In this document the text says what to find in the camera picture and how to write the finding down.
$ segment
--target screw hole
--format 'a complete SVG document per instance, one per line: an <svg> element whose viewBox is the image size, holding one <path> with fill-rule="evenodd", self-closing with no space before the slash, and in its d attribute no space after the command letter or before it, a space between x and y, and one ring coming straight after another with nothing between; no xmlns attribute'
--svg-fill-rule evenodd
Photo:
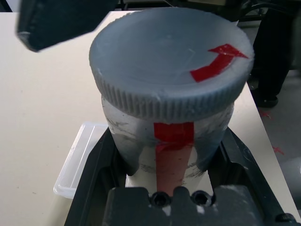
<svg viewBox="0 0 301 226"><path fill-rule="evenodd" d="M150 198L151 204L157 207L165 207L170 204L171 200L165 192L156 192Z"/></svg>
<svg viewBox="0 0 301 226"><path fill-rule="evenodd" d="M196 191L191 196L192 201L199 206L210 206L211 196L204 191Z"/></svg>

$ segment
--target plastic container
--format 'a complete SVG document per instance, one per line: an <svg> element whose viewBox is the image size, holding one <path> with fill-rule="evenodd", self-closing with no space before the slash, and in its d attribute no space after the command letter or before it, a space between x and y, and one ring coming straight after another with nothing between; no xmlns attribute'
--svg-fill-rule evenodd
<svg viewBox="0 0 301 226"><path fill-rule="evenodd" d="M108 128L107 124L85 122L73 142L62 170L56 180L55 194L73 199L87 158Z"/></svg>
<svg viewBox="0 0 301 226"><path fill-rule="evenodd" d="M214 14L154 8L105 27L89 57L130 183L194 192L253 66L247 36Z"/></svg>

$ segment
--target black holder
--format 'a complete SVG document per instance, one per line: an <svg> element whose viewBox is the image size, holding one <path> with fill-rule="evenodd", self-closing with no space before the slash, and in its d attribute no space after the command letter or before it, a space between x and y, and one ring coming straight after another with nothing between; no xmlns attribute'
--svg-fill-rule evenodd
<svg viewBox="0 0 301 226"><path fill-rule="evenodd" d="M125 188L123 160L107 129L87 159L65 226L300 225L283 212L250 150L230 129L208 174L212 197L203 191L190 196L184 187L173 197Z"/></svg>

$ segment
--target red tape strip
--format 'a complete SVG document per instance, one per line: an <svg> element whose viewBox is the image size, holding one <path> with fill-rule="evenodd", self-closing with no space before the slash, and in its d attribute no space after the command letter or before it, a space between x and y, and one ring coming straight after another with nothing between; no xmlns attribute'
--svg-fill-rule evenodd
<svg viewBox="0 0 301 226"><path fill-rule="evenodd" d="M182 185L194 139L193 122L181 124L154 123L156 146L157 191L173 195Z"/></svg>

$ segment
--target black cable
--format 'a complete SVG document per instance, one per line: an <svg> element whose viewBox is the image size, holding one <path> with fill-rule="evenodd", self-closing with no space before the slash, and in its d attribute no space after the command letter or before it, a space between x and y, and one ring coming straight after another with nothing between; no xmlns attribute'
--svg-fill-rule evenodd
<svg viewBox="0 0 301 226"><path fill-rule="evenodd" d="M285 13L287 15L294 16L294 13L292 11L290 11L288 8L282 7L282 6L274 4L274 3L258 3L258 4L255 4L251 7L248 7L246 9L242 10L241 16L245 16L247 13L249 13L249 12L255 10L255 9L259 9L259 8L269 8L269 9L279 11L281 13Z"/></svg>

